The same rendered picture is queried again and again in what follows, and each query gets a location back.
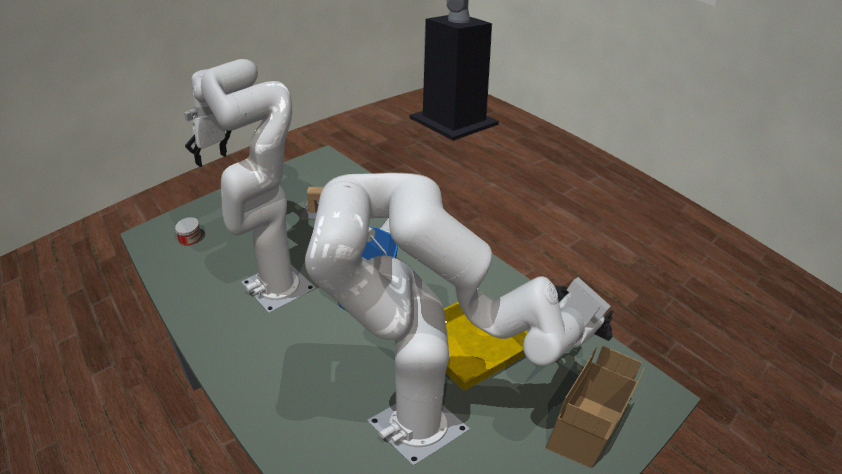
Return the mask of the blue bucket with wire handle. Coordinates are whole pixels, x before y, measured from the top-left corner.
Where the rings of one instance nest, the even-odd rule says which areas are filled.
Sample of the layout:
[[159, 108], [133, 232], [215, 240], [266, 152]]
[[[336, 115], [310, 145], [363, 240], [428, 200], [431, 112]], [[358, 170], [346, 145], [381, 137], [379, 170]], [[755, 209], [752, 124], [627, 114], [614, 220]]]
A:
[[365, 258], [366, 260], [382, 255], [392, 256], [396, 258], [397, 249], [398, 246], [393, 241], [390, 233], [383, 231], [377, 227], [369, 227], [369, 236], [367, 244], [361, 257]]

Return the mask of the brown cardboard box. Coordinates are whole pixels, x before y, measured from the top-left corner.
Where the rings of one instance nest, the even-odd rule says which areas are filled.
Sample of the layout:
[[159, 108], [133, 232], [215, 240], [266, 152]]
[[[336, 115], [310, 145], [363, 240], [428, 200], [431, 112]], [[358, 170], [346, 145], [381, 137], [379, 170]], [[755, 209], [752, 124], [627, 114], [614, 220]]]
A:
[[642, 362], [602, 346], [596, 364], [591, 363], [596, 349], [565, 397], [546, 446], [590, 468], [612, 435], [645, 368], [635, 381]]

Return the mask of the yellow shallow tray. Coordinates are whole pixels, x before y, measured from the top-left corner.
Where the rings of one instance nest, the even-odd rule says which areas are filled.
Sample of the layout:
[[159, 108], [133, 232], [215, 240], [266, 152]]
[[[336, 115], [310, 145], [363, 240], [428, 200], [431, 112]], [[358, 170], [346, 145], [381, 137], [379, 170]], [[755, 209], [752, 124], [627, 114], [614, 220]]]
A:
[[458, 302], [444, 310], [449, 346], [446, 374], [463, 391], [525, 356], [527, 331], [508, 339], [496, 338], [473, 325]]

